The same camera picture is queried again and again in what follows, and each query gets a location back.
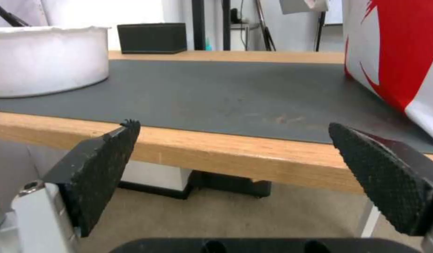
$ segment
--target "white round container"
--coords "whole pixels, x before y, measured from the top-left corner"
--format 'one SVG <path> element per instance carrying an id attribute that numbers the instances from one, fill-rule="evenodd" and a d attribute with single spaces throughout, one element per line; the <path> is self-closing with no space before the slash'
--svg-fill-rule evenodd
<path id="1" fill-rule="evenodd" d="M 67 91 L 106 79 L 107 29 L 0 28 L 0 98 Z"/>

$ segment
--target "wooden table top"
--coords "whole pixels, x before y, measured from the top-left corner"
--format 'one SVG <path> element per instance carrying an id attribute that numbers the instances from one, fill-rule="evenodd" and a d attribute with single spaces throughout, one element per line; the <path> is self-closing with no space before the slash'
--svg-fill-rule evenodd
<path id="1" fill-rule="evenodd" d="M 342 64 L 343 53 L 187 51 L 121 54 L 109 59 L 249 61 Z M 71 149 L 117 124 L 0 112 L 0 139 Z M 152 128 L 143 126 L 131 159 L 298 186 L 362 193 L 330 144 Z"/>

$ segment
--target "beige carpet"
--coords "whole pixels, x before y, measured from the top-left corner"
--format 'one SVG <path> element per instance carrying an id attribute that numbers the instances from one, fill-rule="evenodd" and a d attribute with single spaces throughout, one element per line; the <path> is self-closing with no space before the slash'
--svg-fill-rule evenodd
<path id="1" fill-rule="evenodd" d="M 275 184 L 270 197 L 195 190 L 188 200 L 118 189 L 81 252 L 147 237 L 354 237 L 366 197 Z M 383 217 L 374 237 L 420 248 Z"/>

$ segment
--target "table leg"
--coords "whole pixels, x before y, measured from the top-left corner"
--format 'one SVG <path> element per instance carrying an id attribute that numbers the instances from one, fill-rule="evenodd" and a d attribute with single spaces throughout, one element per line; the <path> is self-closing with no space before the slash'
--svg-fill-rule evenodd
<path id="1" fill-rule="evenodd" d="M 367 238 L 372 236 L 375 225 L 380 216 L 380 211 L 370 200 L 367 200 L 360 222 L 358 223 L 357 236 Z"/>
<path id="2" fill-rule="evenodd" d="M 205 50 L 204 0 L 191 0 L 193 15 L 194 49 Z"/>
<path id="3" fill-rule="evenodd" d="M 230 50 L 230 0 L 223 0 L 223 50 Z"/>

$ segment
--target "black table mat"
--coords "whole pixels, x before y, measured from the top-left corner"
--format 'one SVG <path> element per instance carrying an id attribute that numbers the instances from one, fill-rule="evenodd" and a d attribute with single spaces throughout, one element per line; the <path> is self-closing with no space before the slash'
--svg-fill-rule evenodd
<path id="1" fill-rule="evenodd" d="M 319 143 L 339 122 L 433 153 L 433 139 L 339 64 L 112 60 L 104 82 L 0 99 L 0 111 Z"/>

